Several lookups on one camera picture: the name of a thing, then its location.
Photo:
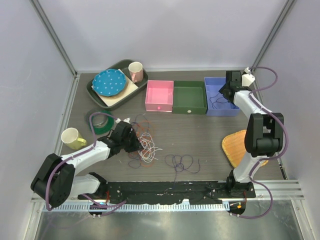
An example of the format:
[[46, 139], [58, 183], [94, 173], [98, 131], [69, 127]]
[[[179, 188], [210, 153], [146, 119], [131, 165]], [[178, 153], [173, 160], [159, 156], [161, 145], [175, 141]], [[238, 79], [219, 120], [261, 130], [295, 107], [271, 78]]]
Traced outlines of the pink plastic box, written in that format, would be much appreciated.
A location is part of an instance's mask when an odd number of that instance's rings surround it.
[[173, 110], [174, 82], [171, 80], [148, 80], [145, 96], [145, 109], [148, 112]]

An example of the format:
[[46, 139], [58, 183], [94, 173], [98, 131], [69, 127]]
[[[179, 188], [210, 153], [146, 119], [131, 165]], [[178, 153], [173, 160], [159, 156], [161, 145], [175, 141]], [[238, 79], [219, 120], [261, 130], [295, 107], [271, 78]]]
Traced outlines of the green plastic box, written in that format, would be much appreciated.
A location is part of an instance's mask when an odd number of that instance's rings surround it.
[[173, 82], [173, 114], [205, 115], [208, 109], [204, 81]]

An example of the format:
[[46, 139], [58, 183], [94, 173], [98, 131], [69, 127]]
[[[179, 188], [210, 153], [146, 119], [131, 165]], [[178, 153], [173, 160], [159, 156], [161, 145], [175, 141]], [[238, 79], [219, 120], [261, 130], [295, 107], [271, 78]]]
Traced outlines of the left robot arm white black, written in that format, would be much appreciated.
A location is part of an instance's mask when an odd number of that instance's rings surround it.
[[121, 150], [132, 153], [142, 148], [130, 120], [120, 120], [109, 136], [102, 136], [83, 149], [62, 156], [55, 153], [48, 155], [30, 188], [45, 200], [49, 209], [59, 207], [69, 197], [83, 194], [100, 200], [107, 193], [107, 181], [94, 172], [84, 176], [78, 174]]

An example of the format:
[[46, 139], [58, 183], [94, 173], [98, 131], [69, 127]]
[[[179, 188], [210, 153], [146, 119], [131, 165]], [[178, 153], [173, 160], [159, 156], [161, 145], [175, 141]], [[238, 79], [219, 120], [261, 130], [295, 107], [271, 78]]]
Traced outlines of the blue plastic box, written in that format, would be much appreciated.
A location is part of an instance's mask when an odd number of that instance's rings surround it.
[[222, 94], [220, 88], [226, 83], [225, 77], [205, 77], [204, 86], [207, 99], [208, 117], [235, 117], [240, 113], [240, 109], [228, 102]]

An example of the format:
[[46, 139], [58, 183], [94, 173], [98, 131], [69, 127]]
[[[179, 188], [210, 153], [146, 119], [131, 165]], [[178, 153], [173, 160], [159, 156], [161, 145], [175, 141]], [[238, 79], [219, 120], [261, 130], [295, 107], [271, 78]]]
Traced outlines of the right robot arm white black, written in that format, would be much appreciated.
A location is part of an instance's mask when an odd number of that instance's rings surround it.
[[273, 113], [263, 106], [254, 96], [255, 90], [249, 85], [255, 80], [251, 70], [243, 73], [239, 70], [228, 70], [225, 74], [225, 84], [219, 93], [238, 107], [248, 118], [244, 147], [246, 153], [241, 162], [226, 179], [226, 193], [233, 198], [244, 192], [253, 190], [253, 176], [262, 163], [273, 160], [276, 153], [283, 153], [284, 116]]

